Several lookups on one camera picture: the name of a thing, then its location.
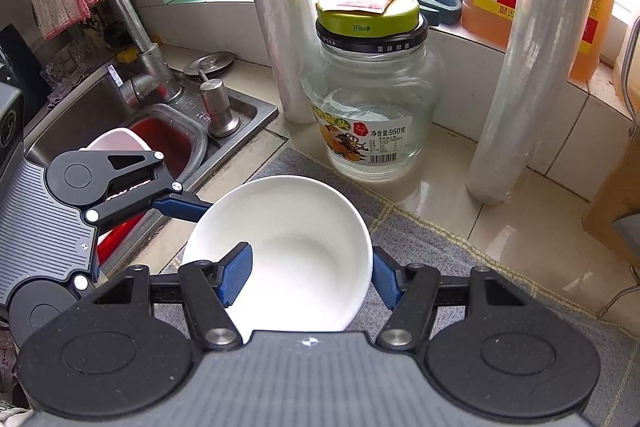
bowl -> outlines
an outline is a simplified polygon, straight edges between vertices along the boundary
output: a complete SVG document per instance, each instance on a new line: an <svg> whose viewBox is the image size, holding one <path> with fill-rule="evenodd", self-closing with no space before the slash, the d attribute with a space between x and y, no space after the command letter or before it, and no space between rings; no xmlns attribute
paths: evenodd
<svg viewBox="0 0 640 427"><path fill-rule="evenodd" d="M367 227L340 192L300 176L241 185L197 223L182 263L219 261L248 242L254 267L226 311L247 342L254 330L342 331L372 270Z"/></svg>

faucet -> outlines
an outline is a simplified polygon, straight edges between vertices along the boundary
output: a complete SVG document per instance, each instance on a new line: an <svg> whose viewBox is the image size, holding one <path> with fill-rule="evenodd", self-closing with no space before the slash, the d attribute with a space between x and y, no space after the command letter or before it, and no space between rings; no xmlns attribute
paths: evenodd
<svg viewBox="0 0 640 427"><path fill-rule="evenodd" d="M152 92L156 92L164 103L178 98L182 94L183 87L174 79L173 73L164 61L160 47L151 42L131 2L129 0L111 1L112 6L119 12L127 32L140 49L140 62L145 68L143 73L120 86L124 99L130 107L135 107Z"/></svg>

gray placemat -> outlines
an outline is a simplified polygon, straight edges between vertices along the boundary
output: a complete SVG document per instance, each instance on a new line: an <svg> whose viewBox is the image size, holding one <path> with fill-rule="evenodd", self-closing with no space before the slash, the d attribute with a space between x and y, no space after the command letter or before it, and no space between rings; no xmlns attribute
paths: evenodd
<svg viewBox="0 0 640 427"><path fill-rule="evenodd" d="M278 174L307 176L339 190L361 213L369 227L372 243L384 248L401 264L411 261L430 264L443 275L465 277L472 267L484 264L508 277L580 330L596 346L602 372L585 416L594 425L603 427L632 427L640 421L640 339L617 325L597 320L590 312L496 263L465 239L418 219L290 147L260 169L253 179ZM181 260L182 251L163 272L175 273ZM365 330L375 338L389 314L378 293L370 286L362 308L348 329ZM156 317L188 335L180 305L157 305ZM461 307L438 309L433 334L463 317Z"/></svg>

tiled countertop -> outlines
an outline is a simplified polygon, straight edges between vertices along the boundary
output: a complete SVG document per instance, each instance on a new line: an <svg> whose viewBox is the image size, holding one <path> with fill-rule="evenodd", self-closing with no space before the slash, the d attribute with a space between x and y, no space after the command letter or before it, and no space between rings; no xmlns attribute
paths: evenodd
<svg viewBox="0 0 640 427"><path fill-rule="evenodd" d="M163 46L171 67L182 69L200 52ZM280 104L270 68L237 61L225 84ZM283 146L293 146L329 165L316 125L296 125L282 115L234 156L198 192L215 202L241 185ZM468 239L496 261L555 293L597 311L616 292L634 284L628 267L582 230L588 204L534 171L527 171L513 198L482 206L466 192L465 181L476 144L433 125L418 161L402 179L367 185L405 210ZM160 271L187 242L194 225L171 220L136 259ZM640 335L640 293L621 299L607 314Z"/></svg>

silver screw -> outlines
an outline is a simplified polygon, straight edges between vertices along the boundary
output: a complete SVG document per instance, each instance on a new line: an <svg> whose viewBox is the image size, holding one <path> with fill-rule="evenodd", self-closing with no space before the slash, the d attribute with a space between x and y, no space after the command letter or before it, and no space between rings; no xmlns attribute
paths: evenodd
<svg viewBox="0 0 640 427"><path fill-rule="evenodd" d="M84 275L76 275L74 277L74 286L80 291L84 291L89 288L89 281Z"/></svg>
<svg viewBox="0 0 640 427"><path fill-rule="evenodd" d="M94 209L86 211L84 217L87 221L89 221L89 223L95 223L96 221L98 221L98 219L100 219L98 212Z"/></svg>
<svg viewBox="0 0 640 427"><path fill-rule="evenodd" d="M382 333L382 340L389 346L406 346L411 338L411 333L407 330L386 330Z"/></svg>
<svg viewBox="0 0 640 427"><path fill-rule="evenodd" d="M204 335L205 339L216 346L227 346L236 340L237 337L238 334L228 328L212 328Z"/></svg>
<svg viewBox="0 0 640 427"><path fill-rule="evenodd" d="M319 343L320 341L315 337L307 337L306 339L302 339L300 341L300 344L306 347L314 347L314 346L317 346Z"/></svg>

